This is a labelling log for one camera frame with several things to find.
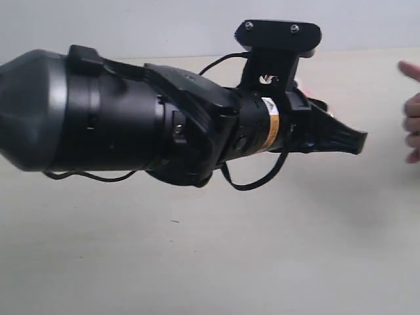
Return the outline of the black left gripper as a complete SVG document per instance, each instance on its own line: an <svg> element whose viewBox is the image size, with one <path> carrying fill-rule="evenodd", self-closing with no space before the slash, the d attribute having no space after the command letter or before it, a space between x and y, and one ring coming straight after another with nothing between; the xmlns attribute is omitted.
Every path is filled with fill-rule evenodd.
<svg viewBox="0 0 420 315"><path fill-rule="evenodd" d="M226 160L276 150L285 132L285 93L279 89L227 88L240 106L226 144ZM309 118L295 126L295 152L342 152L358 155L368 133L352 129L329 114L328 105L306 97Z"/></svg>

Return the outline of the person's open hand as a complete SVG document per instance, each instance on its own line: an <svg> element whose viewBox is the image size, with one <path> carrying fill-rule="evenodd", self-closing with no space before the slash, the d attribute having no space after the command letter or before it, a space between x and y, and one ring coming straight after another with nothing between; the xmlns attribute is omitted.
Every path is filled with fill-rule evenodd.
<svg viewBox="0 0 420 315"><path fill-rule="evenodd" d="M419 66L407 61L399 61L398 69L404 76L419 83ZM414 164L419 162L419 93L413 95L404 103L405 118L403 128L408 133L406 145L412 149L406 162Z"/></svg>

